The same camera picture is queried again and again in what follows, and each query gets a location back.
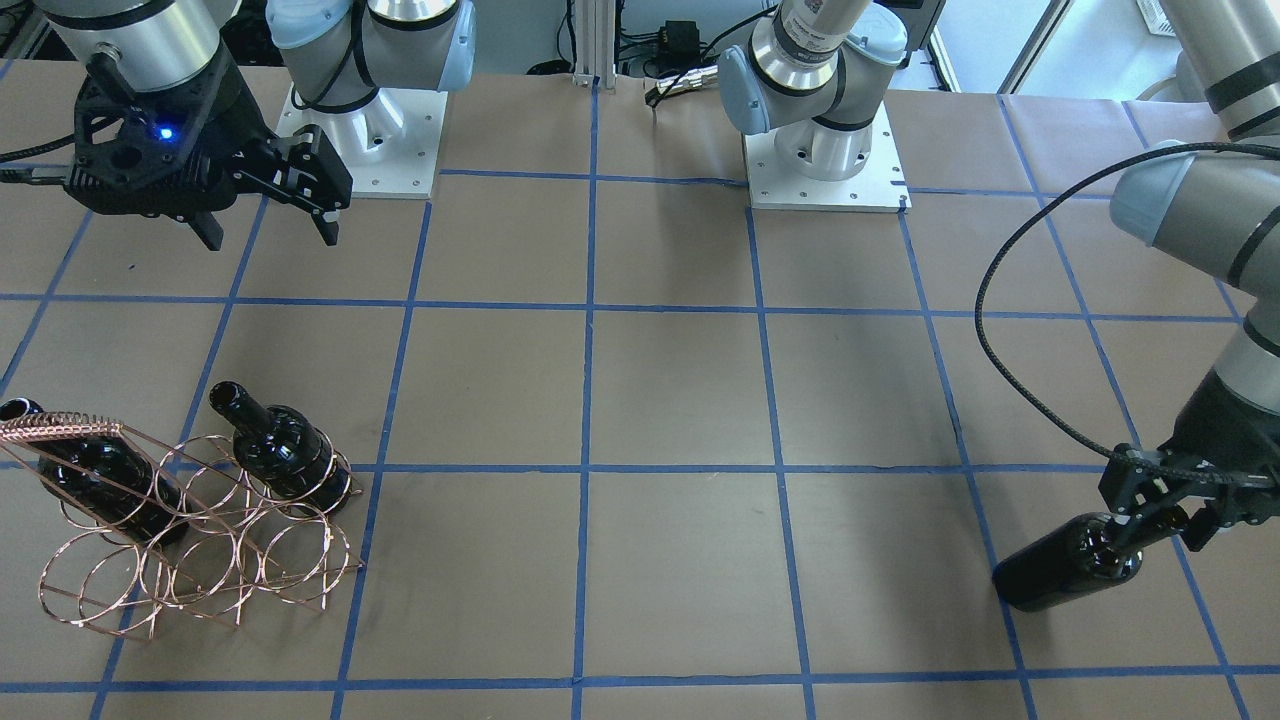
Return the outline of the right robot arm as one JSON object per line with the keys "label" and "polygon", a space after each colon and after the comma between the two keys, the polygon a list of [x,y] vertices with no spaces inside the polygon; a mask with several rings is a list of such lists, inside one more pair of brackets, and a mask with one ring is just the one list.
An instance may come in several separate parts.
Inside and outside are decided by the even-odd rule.
{"label": "right robot arm", "polygon": [[205,1],[41,1],[86,79],[70,163],[5,170],[105,217],[166,217],[216,251],[216,213],[242,195],[305,211],[339,237],[352,172],[413,155],[399,94],[447,94],[474,73],[471,1],[270,1],[270,40],[301,126],[271,129]]}

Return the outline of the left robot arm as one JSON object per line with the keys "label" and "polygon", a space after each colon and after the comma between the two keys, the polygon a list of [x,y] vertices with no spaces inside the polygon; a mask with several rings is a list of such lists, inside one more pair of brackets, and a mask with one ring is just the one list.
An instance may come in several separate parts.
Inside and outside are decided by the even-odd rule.
{"label": "left robot arm", "polygon": [[[868,1],[785,1],[745,47],[718,61],[724,110],[745,135],[795,123],[859,132],[870,122],[876,41],[852,32]],[[1162,5],[1222,142],[1165,143],[1096,172],[1119,181],[1114,224],[1147,246],[1254,299],[1242,328],[1151,454],[1105,448],[1102,544],[1134,553],[1181,536],[1202,548],[1217,529],[1277,515],[1277,4]]]}

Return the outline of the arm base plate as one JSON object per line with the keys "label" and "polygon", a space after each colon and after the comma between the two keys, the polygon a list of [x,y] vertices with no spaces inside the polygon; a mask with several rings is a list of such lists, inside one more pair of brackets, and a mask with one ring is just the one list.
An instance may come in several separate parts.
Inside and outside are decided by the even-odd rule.
{"label": "arm base plate", "polygon": [[742,138],[756,210],[904,213],[911,209],[887,106],[855,131],[805,120]]}
{"label": "arm base plate", "polygon": [[429,200],[448,92],[383,88],[364,108],[343,114],[303,110],[284,101],[275,132],[315,124],[333,142],[353,179],[356,199]]}

